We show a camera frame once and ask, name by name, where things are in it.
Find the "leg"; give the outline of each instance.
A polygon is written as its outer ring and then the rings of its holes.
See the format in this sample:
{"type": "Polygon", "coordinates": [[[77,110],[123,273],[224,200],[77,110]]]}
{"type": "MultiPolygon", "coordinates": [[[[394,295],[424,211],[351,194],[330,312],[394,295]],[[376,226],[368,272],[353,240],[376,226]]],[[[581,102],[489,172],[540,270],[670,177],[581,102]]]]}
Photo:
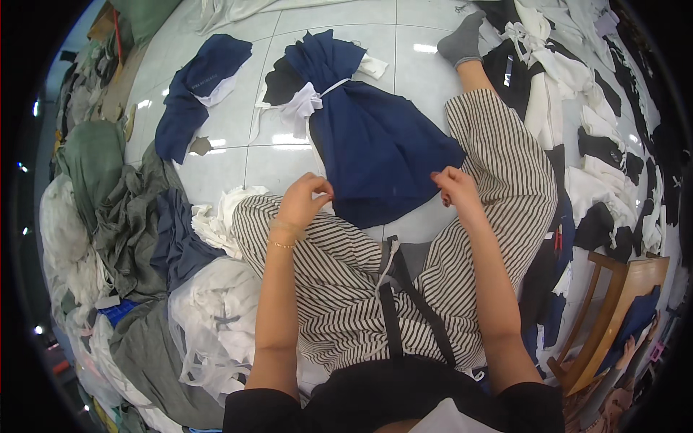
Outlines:
{"type": "MultiPolygon", "coordinates": [[[[493,92],[481,63],[458,65],[465,94],[446,103],[451,134],[467,152],[462,169],[472,175],[486,216],[498,237],[515,288],[544,238],[556,207],[553,170],[514,111],[493,92]]],[[[475,279],[469,238],[451,222],[433,241],[416,279],[426,301],[446,323],[457,368],[485,363],[476,319],[475,279]]],[[[430,330],[402,299],[405,350],[442,360],[430,330]]]]}
{"type": "MultiPolygon", "coordinates": [[[[255,195],[233,215],[233,230],[243,257],[262,276],[269,221],[281,197],[255,195]]],[[[299,348],[328,371],[353,364],[385,341],[385,325],[375,302],[380,245],[344,220],[318,213],[294,254],[299,314],[299,348]]]]}

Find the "bracelet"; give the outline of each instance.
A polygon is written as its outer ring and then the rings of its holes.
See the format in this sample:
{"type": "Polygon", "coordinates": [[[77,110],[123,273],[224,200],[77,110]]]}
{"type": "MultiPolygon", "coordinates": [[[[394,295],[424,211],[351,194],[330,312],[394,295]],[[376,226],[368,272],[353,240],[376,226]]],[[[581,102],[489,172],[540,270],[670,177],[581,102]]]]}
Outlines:
{"type": "Polygon", "coordinates": [[[274,246],[276,246],[276,247],[281,247],[281,248],[294,249],[294,248],[296,247],[296,244],[293,244],[293,245],[282,245],[282,244],[280,244],[279,242],[275,242],[275,241],[273,241],[273,240],[270,240],[269,238],[267,238],[267,242],[270,243],[270,244],[272,244],[272,245],[274,245],[274,246]]]}
{"type": "Polygon", "coordinates": [[[296,240],[306,239],[306,232],[304,230],[299,229],[289,222],[279,221],[276,218],[270,220],[270,229],[285,229],[293,233],[293,235],[296,236],[296,240]]]}

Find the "black shirt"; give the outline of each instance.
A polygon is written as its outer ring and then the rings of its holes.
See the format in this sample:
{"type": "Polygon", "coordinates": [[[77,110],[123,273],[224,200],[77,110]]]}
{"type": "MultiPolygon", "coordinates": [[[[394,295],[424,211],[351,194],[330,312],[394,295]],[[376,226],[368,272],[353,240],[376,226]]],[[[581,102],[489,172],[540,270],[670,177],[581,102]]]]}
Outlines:
{"type": "Polygon", "coordinates": [[[367,361],[336,370],[305,409],[274,389],[248,389],[226,399],[224,432],[373,432],[396,421],[422,419],[443,399],[501,432],[563,432],[558,389],[526,382],[496,397],[474,379],[415,356],[367,361]]]}

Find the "blue garment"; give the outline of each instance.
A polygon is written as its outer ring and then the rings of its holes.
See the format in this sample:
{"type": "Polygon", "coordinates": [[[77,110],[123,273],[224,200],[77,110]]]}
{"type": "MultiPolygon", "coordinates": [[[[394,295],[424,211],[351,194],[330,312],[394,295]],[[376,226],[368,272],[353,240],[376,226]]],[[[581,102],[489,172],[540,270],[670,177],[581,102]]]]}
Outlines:
{"type": "Polygon", "coordinates": [[[192,205],[183,202],[179,190],[171,188],[161,193],[157,206],[159,239],[150,265],[166,280],[166,288],[172,292],[226,252],[206,244],[194,232],[192,205]]]}
{"type": "Polygon", "coordinates": [[[623,318],[623,323],[618,330],[618,334],[616,334],[616,338],[613,340],[613,344],[611,344],[611,348],[606,353],[602,365],[597,370],[597,375],[615,365],[616,361],[623,356],[623,346],[631,335],[635,338],[635,341],[640,338],[642,330],[652,322],[656,314],[660,291],[660,286],[656,285],[651,294],[635,297],[626,313],[626,317],[623,318]]]}
{"type": "Polygon", "coordinates": [[[157,126],[154,141],[164,161],[182,164],[188,144],[207,117],[207,107],[193,94],[209,96],[221,80],[233,76],[250,58],[250,42],[226,34],[212,35],[198,54],[176,72],[164,99],[166,111],[157,126]]]}
{"type": "MultiPolygon", "coordinates": [[[[315,91],[350,78],[366,50],[333,39],[333,31],[306,33],[286,47],[286,60],[315,91]]],[[[438,188],[432,171],[460,167],[466,156],[411,101],[360,81],[322,97],[316,141],[322,143],[335,214],[360,229],[387,224],[427,202],[438,188]]]]}
{"type": "Polygon", "coordinates": [[[105,315],[111,322],[111,325],[115,328],[118,322],[125,317],[133,308],[137,307],[139,302],[131,301],[129,299],[121,299],[121,303],[117,306],[112,306],[108,308],[102,308],[99,312],[105,315]]]}
{"type": "Polygon", "coordinates": [[[544,325],[544,347],[556,345],[556,340],[559,338],[561,329],[561,319],[563,318],[563,310],[565,310],[565,296],[555,295],[551,293],[549,306],[544,317],[539,321],[544,325]]]}

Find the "gray sock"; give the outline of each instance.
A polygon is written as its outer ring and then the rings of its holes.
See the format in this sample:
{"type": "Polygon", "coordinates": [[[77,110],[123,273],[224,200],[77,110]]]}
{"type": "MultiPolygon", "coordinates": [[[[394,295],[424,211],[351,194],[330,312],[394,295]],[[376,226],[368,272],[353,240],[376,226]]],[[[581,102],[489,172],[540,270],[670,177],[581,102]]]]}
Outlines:
{"type": "Polygon", "coordinates": [[[457,68],[467,60],[482,60],[479,55],[479,26],[486,16],[483,10],[467,16],[457,30],[438,42],[438,52],[457,68]]]}

